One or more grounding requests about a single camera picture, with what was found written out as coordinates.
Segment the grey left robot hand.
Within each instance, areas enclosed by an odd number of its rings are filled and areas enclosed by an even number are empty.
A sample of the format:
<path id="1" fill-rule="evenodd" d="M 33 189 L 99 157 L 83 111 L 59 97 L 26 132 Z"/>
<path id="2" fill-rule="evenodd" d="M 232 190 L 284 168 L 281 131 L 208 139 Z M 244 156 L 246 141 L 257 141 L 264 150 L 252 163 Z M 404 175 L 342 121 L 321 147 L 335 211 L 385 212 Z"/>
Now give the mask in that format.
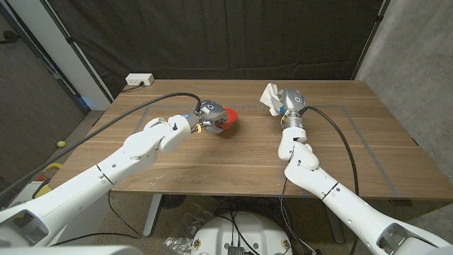
<path id="1" fill-rule="evenodd" d="M 228 121 L 228 114 L 226 109 L 218 103 L 205 100 L 201 103 L 200 110 L 192 112 L 194 120 L 191 128 L 195 128 L 200 124 L 202 128 L 210 133 L 219 134 L 223 132 L 222 125 Z"/>

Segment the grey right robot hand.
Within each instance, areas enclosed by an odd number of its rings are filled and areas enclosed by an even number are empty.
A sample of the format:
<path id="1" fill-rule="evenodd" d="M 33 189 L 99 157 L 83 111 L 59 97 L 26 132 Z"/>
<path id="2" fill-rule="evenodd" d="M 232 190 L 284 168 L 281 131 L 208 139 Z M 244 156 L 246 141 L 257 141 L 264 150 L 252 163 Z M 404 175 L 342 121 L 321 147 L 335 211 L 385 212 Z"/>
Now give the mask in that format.
<path id="1" fill-rule="evenodd" d="M 272 98 L 274 110 L 281 117 L 281 126 L 286 128 L 302 128 L 302 115 L 299 113 L 305 107 L 303 95 L 296 89 L 282 89 L 277 93 L 277 99 Z"/>

